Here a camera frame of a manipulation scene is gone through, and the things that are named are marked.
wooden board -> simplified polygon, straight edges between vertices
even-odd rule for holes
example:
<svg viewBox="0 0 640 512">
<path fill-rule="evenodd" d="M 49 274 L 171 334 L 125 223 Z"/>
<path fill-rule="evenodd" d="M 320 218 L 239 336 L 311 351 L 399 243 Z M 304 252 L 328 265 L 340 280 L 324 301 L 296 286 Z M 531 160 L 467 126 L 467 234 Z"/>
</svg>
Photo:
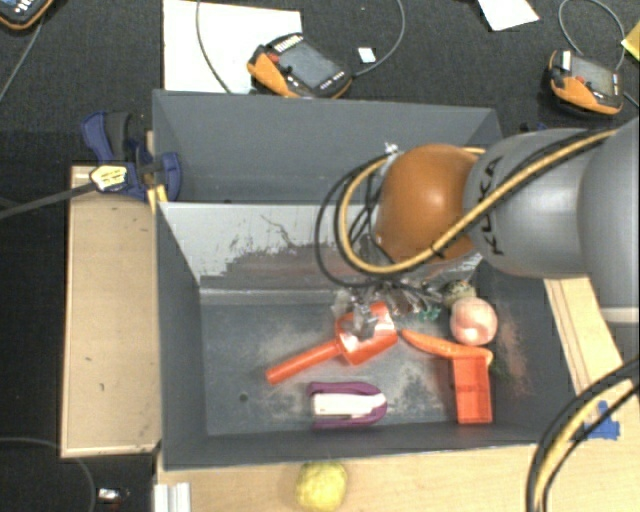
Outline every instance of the wooden board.
<svg viewBox="0 0 640 512">
<path fill-rule="evenodd" d="M 587 278 L 546 280 L 545 288 L 572 369 L 574 387 L 582 391 L 622 364 Z"/>
<path fill-rule="evenodd" d="M 90 168 L 72 169 L 72 186 Z M 97 192 L 69 207 L 63 457 L 151 451 L 160 439 L 153 217 Z"/>
<path fill-rule="evenodd" d="M 628 512 L 640 500 L 640 436 L 589 441 L 560 473 L 555 512 Z M 348 487 L 339 512 L 524 510 L 533 447 L 512 447 L 346 462 Z M 299 465 L 165 473 L 160 483 L 191 484 L 193 512 L 300 511 L 295 503 Z"/>
</svg>

white plastic piece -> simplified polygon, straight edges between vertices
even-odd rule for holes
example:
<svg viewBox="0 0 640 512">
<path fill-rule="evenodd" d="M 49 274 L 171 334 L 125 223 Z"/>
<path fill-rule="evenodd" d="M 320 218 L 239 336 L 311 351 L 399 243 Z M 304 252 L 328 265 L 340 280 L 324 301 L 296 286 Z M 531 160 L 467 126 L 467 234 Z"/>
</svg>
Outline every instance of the white plastic piece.
<svg viewBox="0 0 640 512">
<path fill-rule="evenodd" d="M 359 418 L 371 414 L 384 405 L 387 398 L 377 395 L 353 395 L 349 393 L 315 393 L 311 397 L 311 408 L 315 416 L 351 416 Z"/>
<path fill-rule="evenodd" d="M 358 48 L 358 53 L 363 64 L 372 64 L 377 60 L 372 48 Z"/>
<path fill-rule="evenodd" d="M 510 0 L 508 8 L 504 0 L 479 0 L 479 4 L 492 30 L 505 30 L 540 19 L 527 0 Z"/>
<path fill-rule="evenodd" d="M 562 69 L 571 71 L 571 52 L 569 50 L 562 52 Z"/>
<path fill-rule="evenodd" d="M 607 322 L 617 324 L 637 324 L 640 318 L 637 307 L 602 308 L 600 313 Z"/>
<path fill-rule="evenodd" d="M 181 482 L 175 486 L 156 484 L 153 487 L 154 512 L 191 512 L 191 485 Z"/>
</svg>

orange plastic spatula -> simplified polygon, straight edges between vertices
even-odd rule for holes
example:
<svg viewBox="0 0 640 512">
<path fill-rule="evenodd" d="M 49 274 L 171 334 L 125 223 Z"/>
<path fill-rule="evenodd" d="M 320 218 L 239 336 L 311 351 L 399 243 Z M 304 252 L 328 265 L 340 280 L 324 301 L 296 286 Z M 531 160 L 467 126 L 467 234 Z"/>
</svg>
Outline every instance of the orange plastic spatula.
<svg viewBox="0 0 640 512">
<path fill-rule="evenodd" d="M 353 326 L 353 313 L 348 313 L 336 320 L 334 339 L 269 368 L 265 373 L 267 381 L 272 385 L 278 384 L 339 355 L 343 355 L 350 364 L 358 365 L 388 349 L 398 341 L 389 310 L 383 302 L 376 302 L 371 305 L 371 312 L 377 317 L 371 338 L 361 341 L 351 333 L 349 329 Z"/>
<path fill-rule="evenodd" d="M 409 329 L 402 329 L 400 334 L 414 347 L 451 360 L 458 423 L 493 421 L 489 382 L 493 353 L 490 350 L 461 345 Z"/>
</svg>

gray metal box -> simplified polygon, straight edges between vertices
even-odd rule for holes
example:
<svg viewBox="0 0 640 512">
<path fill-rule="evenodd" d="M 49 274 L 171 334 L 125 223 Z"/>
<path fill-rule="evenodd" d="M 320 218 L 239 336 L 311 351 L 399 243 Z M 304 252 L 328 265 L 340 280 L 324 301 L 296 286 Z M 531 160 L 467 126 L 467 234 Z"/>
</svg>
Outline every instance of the gray metal box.
<svg viewBox="0 0 640 512">
<path fill-rule="evenodd" d="M 337 290 L 311 251 L 328 188 L 385 142 L 491 144 L 493 111 L 158 91 L 154 134 L 156 151 L 177 151 L 185 171 L 179 201 L 157 215 L 166 468 L 531 443 L 573 395 L 542 283 L 486 265 L 478 280 L 501 318 L 496 346 L 525 369 L 516 382 L 492 379 L 493 424 L 458 425 L 448 363 L 402 340 L 361 366 L 336 359 L 276 387 L 264 379 L 333 337 Z M 444 333 L 444 321 L 426 329 Z M 313 380 L 370 382 L 389 411 L 364 430 L 312 431 Z"/>
</svg>

orange carrot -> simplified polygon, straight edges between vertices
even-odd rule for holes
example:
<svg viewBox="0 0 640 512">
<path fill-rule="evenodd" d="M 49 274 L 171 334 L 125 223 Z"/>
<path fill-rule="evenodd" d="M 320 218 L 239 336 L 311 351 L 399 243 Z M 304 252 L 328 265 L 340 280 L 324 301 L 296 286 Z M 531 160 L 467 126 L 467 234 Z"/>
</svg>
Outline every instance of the orange carrot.
<svg viewBox="0 0 640 512">
<path fill-rule="evenodd" d="M 489 366 L 491 361 L 493 361 L 493 353 L 486 348 L 462 345 L 443 338 L 438 338 L 437 336 L 430 336 L 428 334 L 422 334 L 409 329 L 402 329 L 400 331 L 400 335 L 414 347 L 424 352 L 428 352 L 429 354 L 434 354 L 446 359 L 453 360 L 482 356 L 486 359 L 487 366 Z"/>
</svg>

